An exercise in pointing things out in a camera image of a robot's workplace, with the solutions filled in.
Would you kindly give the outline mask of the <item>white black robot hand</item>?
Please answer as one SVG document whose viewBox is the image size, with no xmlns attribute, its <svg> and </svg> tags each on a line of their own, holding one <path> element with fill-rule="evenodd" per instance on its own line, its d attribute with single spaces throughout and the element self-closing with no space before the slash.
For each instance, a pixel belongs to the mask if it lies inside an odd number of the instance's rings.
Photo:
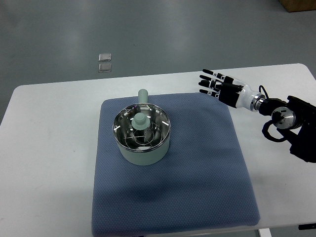
<svg viewBox="0 0 316 237">
<path fill-rule="evenodd" d="M 218 99 L 227 106 L 246 108 L 256 112 L 261 103 L 267 99 L 266 95 L 252 90 L 248 84 L 236 78 L 207 69 L 203 69 L 202 72 L 203 74 L 199 76 L 201 81 L 198 84 L 204 89 L 199 91 Z"/>
</svg>

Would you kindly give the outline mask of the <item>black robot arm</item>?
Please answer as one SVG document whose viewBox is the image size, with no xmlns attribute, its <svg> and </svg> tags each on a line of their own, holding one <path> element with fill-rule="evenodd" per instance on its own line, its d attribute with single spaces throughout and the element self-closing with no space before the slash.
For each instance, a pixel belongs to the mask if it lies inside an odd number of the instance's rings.
<svg viewBox="0 0 316 237">
<path fill-rule="evenodd" d="M 305 162 L 316 162 L 316 107 L 295 96 L 287 102 L 263 97 L 255 109 L 271 119 L 263 125 L 262 133 L 270 141 L 290 143 L 289 152 Z"/>
</svg>

